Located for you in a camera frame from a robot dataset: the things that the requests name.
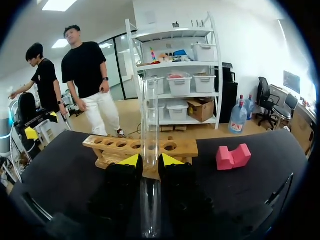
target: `pink foam block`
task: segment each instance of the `pink foam block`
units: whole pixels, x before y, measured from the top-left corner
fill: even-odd
[[[233,156],[234,165],[233,168],[241,168],[247,165],[251,158],[251,152],[247,144],[240,144],[236,150],[231,151]]]
[[[231,170],[247,165],[251,153],[247,144],[240,144],[236,150],[229,151],[227,146],[220,146],[216,154],[216,166],[218,170]]]
[[[231,170],[234,166],[234,157],[227,146],[220,146],[216,154],[216,166],[218,170]]]

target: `sneaker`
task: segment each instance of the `sneaker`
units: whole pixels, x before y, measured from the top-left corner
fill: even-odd
[[[116,131],[116,133],[118,134],[119,137],[124,137],[125,136],[125,132],[120,128],[118,131]]]

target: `shelf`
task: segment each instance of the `shelf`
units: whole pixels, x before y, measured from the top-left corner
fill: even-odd
[[[169,87],[164,88],[164,94],[158,95],[158,99],[184,99],[184,98],[205,98],[205,97],[219,97],[218,92],[212,93],[198,93],[196,92],[196,86],[191,84],[190,94],[186,96],[172,96]]]
[[[190,116],[186,116],[186,120],[178,120],[174,121],[170,119],[169,113],[166,112],[164,115],[164,120],[160,120],[160,125],[194,125],[194,124],[215,124],[217,122],[217,119],[215,116],[208,119],[204,122],[199,122],[198,120],[195,120],[194,118]]]
[[[163,62],[159,64],[151,64],[138,66],[137,71],[145,71],[152,69],[174,68],[174,67],[214,67],[218,66],[215,61],[178,61],[178,62]]]
[[[177,27],[163,30],[150,29],[137,31],[132,33],[132,39],[137,39],[142,43],[158,41],[163,39],[177,39],[177,38],[204,38],[208,34],[213,33],[212,28],[204,27]]]

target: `black table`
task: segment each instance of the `black table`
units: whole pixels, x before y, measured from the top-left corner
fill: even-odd
[[[104,171],[95,166],[96,155],[82,145],[88,136],[72,131],[60,134],[25,170],[23,183],[14,186],[10,199],[29,223],[39,224],[21,200],[25,192],[51,215],[63,213],[70,207],[82,215],[88,213],[86,203],[104,178]],[[247,166],[218,171],[215,156],[219,146],[228,146],[232,151],[239,144],[247,144],[251,151]],[[197,145],[199,156],[193,159],[193,166],[200,186],[214,200],[216,213],[238,212],[264,203],[294,173],[290,199],[308,164],[299,143],[283,129],[250,136],[197,140]],[[287,190],[288,186],[272,215],[252,238],[261,239],[270,228],[280,213]]]

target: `transparent tube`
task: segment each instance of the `transparent tube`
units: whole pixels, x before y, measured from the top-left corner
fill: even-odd
[[[141,230],[143,238],[159,238],[161,233],[161,184],[158,180],[159,106],[158,80],[143,80],[141,116]]]

